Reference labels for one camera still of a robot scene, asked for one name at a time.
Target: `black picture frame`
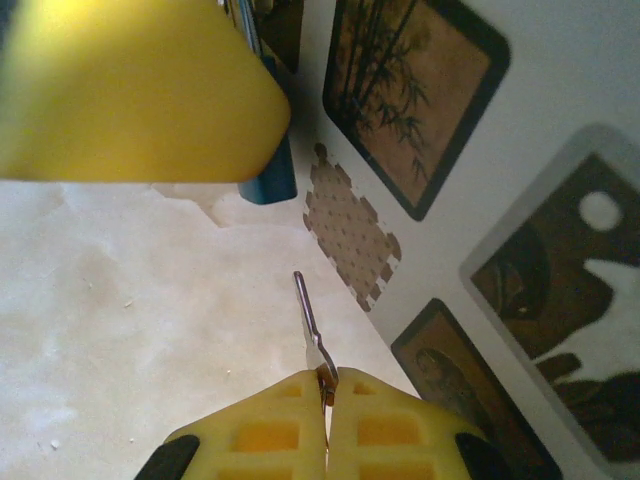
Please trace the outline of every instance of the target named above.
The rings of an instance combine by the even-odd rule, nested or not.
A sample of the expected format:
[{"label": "black picture frame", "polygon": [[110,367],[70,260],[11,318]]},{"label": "black picture frame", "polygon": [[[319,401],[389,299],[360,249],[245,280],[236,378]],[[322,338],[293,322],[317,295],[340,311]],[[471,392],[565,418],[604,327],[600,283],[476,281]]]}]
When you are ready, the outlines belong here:
[{"label": "black picture frame", "polygon": [[[429,338],[430,335],[423,334],[423,330],[425,330],[430,323],[442,321],[441,319],[444,319],[447,328],[450,328],[451,332],[449,335],[455,335],[455,337],[459,339],[461,347],[468,352],[465,356],[468,356],[482,372],[482,375],[485,377],[482,379],[482,382],[490,386],[488,390],[491,391],[493,396],[499,398],[500,403],[504,405],[504,409],[501,410],[499,418],[503,422],[508,420],[512,430],[517,431],[517,438],[520,439],[518,441],[516,438],[511,438],[509,441],[514,442],[514,444],[518,444],[518,450],[521,452],[524,452],[528,448],[528,451],[530,452],[529,456],[537,457],[538,459],[537,465],[530,465],[523,463],[523,458],[527,456],[525,453],[522,454],[523,458],[519,459],[505,456],[505,460],[507,460],[507,463],[511,466],[515,478],[522,480],[560,480],[562,478],[562,473],[550,453],[535,434],[525,417],[516,406],[515,402],[511,399],[505,388],[493,373],[492,369],[473,345],[473,342],[460,326],[453,313],[451,313],[445,303],[438,298],[434,298],[429,301],[411,324],[409,324],[409,326],[391,344],[391,352],[413,386],[416,388],[420,397],[426,401],[433,401],[433,398],[430,398],[429,395],[425,394],[424,386],[416,374],[417,370],[412,368],[410,365],[411,362],[408,361],[407,357],[412,356],[412,349],[416,348],[415,345],[411,346],[412,342],[416,342],[421,335],[422,338]],[[442,353],[445,356],[450,354],[446,347],[442,350],[444,350]],[[475,380],[469,380],[472,387],[477,385],[474,383]],[[495,415],[488,416],[489,421],[496,418],[498,417]],[[525,447],[525,445],[522,444],[522,439],[526,439],[529,445]],[[498,448],[498,451],[501,451],[504,447],[504,445],[501,446],[499,443],[495,446]]]},{"label": "black picture frame", "polygon": [[323,91],[323,105],[329,118],[349,139],[358,153],[360,153],[408,215],[415,221],[421,221],[426,216],[511,63],[511,51],[506,38],[463,3],[457,0],[424,1],[449,24],[462,33],[473,45],[484,52],[488,56],[490,63],[462,119],[455,128],[453,136],[438,162],[436,171],[428,180],[427,186],[423,190],[417,204],[412,204],[412,202],[409,201],[407,196],[394,183],[384,168],[381,167],[375,159],[371,158],[366,147],[362,145],[359,139],[349,134],[350,129],[348,125],[342,122],[329,99],[336,68],[336,52],[340,42],[340,32],[342,30],[342,21],[347,1],[337,2]]}]

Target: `bamboo painting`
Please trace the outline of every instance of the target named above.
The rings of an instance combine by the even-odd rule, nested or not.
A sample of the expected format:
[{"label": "bamboo painting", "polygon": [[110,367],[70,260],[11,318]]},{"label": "bamboo painting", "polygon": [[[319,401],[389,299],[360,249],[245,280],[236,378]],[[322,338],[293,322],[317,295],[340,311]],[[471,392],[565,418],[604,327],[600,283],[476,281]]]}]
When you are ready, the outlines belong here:
[{"label": "bamboo painting", "polygon": [[[325,83],[327,113],[415,219],[479,119],[470,106],[497,86],[487,74],[508,63],[502,37],[462,4],[440,3],[338,2]],[[489,33],[474,43],[465,28]]]}]

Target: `yellow foam block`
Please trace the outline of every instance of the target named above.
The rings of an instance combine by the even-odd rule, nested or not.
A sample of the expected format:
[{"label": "yellow foam block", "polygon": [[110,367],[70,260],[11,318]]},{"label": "yellow foam block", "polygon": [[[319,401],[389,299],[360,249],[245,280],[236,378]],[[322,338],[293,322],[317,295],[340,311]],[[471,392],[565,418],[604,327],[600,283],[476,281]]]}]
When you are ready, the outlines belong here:
[{"label": "yellow foam block", "polygon": [[241,182],[286,97],[213,0],[23,0],[0,70],[0,176]]}]

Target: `white paper surface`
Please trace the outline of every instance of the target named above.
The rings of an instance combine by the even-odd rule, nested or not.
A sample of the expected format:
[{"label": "white paper surface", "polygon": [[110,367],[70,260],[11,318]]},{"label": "white paper surface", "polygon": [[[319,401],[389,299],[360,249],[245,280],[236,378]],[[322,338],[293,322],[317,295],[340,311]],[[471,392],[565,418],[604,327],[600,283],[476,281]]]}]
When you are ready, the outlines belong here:
[{"label": "white paper surface", "polygon": [[0,478],[133,478],[176,428],[305,368],[414,392],[301,221],[234,186],[0,183]]}]

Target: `black rubber pad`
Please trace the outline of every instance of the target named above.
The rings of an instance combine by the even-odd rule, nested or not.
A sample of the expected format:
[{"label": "black rubber pad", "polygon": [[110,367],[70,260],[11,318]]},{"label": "black rubber pad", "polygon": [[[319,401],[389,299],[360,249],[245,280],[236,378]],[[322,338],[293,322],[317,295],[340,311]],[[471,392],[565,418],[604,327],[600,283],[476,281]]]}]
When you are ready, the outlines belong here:
[{"label": "black rubber pad", "polygon": [[135,480],[180,480],[200,446],[195,435],[184,435],[158,447]]},{"label": "black rubber pad", "polygon": [[470,433],[457,434],[456,443],[472,480],[513,480],[507,463],[491,444]]}]

